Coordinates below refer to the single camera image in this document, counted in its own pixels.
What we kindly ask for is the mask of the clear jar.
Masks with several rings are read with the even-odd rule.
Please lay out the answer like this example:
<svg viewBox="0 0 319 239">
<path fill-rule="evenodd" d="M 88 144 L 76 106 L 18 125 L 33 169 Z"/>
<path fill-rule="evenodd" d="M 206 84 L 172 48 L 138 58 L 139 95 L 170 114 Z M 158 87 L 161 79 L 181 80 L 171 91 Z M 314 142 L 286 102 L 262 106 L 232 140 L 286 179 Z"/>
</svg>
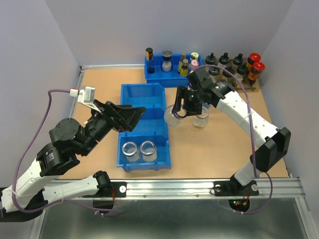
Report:
<svg viewBox="0 0 319 239">
<path fill-rule="evenodd" d="M 171 126 L 171 127 L 178 127 L 183 124 L 185 121 L 185 118 L 181 118 L 177 116 L 176 114 L 172 113 L 173 105 L 170 105 L 167 107 L 165 113 L 164 113 L 164 120 L 165 122 Z"/>
<path fill-rule="evenodd" d="M 197 128 L 205 128 L 209 119 L 209 111 L 206 107 L 202 107 L 200 115 L 194 116 L 192 119 L 192 125 Z"/>
<path fill-rule="evenodd" d="M 144 141 L 140 146 L 142 158 L 146 162 L 154 162 L 157 160 L 157 148 L 152 141 Z"/>
</svg>

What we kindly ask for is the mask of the clear jar edge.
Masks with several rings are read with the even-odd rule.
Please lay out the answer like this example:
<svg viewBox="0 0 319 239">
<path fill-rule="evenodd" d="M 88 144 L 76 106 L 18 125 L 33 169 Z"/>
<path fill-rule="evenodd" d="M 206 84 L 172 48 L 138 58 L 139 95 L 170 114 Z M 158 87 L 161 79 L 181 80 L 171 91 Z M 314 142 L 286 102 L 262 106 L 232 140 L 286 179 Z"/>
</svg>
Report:
<svg viewBox="0 0 319 239">
<path fill-rule="evenodd" d="M 140 158 L 138 146 L 132 141 L 123 144 L 122 153 L 129 162 L 136 162 Z"/>
</svg>

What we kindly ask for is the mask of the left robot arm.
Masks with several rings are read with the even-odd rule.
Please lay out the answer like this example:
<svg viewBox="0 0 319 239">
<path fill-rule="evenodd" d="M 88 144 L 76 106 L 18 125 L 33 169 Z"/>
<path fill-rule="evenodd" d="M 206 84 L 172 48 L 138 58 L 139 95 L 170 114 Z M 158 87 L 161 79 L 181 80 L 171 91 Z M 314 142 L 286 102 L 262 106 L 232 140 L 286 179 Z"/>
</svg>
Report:
<svg viewBox="0 0 319 239">
<path fill-rule="evenodd" d="M 77 156 L 87 156 L 111 130 L 133 131 L 145 112 L 145 107 L 94 100 L 85 126 L 74 118 L 61 120 L 49 131 L 51 142 L 39 151 L 28 170 L 12 186 L 1 190 L 1 222 L 27 222 L 54 202 L 77 197 L 115 198 L 116 191 L 105 171 L 59 187 L 47 184 L 77 166 Z"/>
</svg>

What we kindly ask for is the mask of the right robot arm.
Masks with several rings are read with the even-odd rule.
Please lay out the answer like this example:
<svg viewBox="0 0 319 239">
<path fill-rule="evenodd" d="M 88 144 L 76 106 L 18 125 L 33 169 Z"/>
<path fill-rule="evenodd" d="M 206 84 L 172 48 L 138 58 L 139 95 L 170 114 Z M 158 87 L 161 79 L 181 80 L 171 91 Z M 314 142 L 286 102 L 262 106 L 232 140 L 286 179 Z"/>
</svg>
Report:
<svg viewBox="0 0 319 239">
<path fill-rule="evenodd" d="M 240 196 L 250 191 L 249 184 L 262 173 L 267 173 L 288 151 L 291 132 L 279 129 L 251 109 L 250 101 L 243 101 L 238 92 L 225 80 L 212 81 L 208 68 L 202 66 L 187 76 L 188 86 L 179 86 L 175 103 L 167 108 L 164 120 L 178 126 L 186 117 L 198 117 L 204 105 L 228 115 L 251 137 L 252 155 L 228 181 L 214 183 L 216 196 Z"/>
</svg>

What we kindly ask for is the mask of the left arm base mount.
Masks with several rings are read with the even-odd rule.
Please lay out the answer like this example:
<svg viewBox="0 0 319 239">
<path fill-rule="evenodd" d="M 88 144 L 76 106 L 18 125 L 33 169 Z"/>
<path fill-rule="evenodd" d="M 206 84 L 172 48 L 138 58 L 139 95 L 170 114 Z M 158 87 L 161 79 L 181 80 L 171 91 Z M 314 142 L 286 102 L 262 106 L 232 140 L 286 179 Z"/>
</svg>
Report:
<svg viewBox="0 0 319 239">
<path fill-rule="evenodd" d="M 93 207 L 102 209 L 113 209 L 116 198 L 125 198 L 127 182 L 111 181 L 107 172 L 98 171 L 93 175 L 97 181 L 98 191 L 95 194 L 88 194 L 83 198 L 112 198 L 111 200 L 93 200 Z"/>
</svg>

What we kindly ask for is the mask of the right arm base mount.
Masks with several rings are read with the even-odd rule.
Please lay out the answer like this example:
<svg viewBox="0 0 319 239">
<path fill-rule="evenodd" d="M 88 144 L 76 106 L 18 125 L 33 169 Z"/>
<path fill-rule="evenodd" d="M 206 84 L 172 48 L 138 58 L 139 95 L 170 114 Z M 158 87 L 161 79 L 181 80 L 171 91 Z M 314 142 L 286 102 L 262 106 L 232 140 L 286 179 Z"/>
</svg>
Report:
<svg viewBox="0 0 319 239">
<path fill-rule="evenodd" d="M 250 197 L 259 196 L 259 189 L 255 180 L 242 186 L 235 180 L 214 181 L 209 193 L 216 197 L 230 197 L 229 206 L 236 212 L 246 213 L 250 207 Z"/>
</svg>

